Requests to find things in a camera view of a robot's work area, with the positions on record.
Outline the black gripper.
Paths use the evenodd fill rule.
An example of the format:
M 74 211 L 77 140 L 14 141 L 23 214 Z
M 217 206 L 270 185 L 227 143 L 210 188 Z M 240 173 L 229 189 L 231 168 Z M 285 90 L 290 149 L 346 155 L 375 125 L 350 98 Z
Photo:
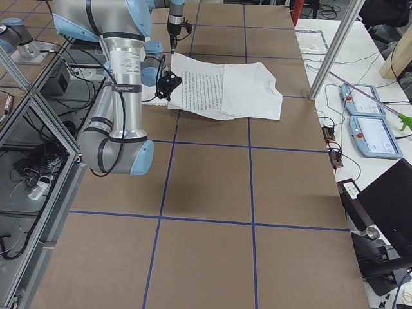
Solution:
M 170 85 L 157 85 L 156 86 L 156 93 L 155 96 L 159 99 L 166 99 L 170 100 L 171 99 L 171 93 L 173 92 L 172 88 Z
M 192 24 L 187 21 L 184 21 L 182 24 L 172 24 L 170 22 L 167 23 L 171 53 L 174 53 L 178 46 L 178 36 L 181 34 L 182 28 L 186 29 L 186 37 L 192 33 Z

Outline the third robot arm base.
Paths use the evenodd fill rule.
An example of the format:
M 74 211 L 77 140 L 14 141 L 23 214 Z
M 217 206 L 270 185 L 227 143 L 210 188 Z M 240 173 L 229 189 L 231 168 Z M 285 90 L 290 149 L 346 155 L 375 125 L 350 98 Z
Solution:
M 36 41 L 20 18 L 1 20 L 1 47 L 16 64 L 40 64 L 47 53 L 41 53 L 42 43 Z

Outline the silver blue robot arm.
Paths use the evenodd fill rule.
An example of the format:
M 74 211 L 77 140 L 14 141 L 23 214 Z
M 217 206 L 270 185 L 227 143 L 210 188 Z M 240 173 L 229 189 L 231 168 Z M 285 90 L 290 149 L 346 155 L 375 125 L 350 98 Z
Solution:
M 83 161 L 95 172 L 144 175 L 154 144 L 142 127 L 140 51 L 151 35 L 151 10 L 168 1 L 55 1 L 62 34 L 98 42 L 109 61 L 108 81 L 80 136 Z
M 192 24 L 183 16 L 185 0 L 149 0 L 147 1 L 149 11 L 157 8 L 168 8 L 167 32 L 169 34 L 170 53 L 173 54 L 178 41 L 188 37 L 192 33 Z

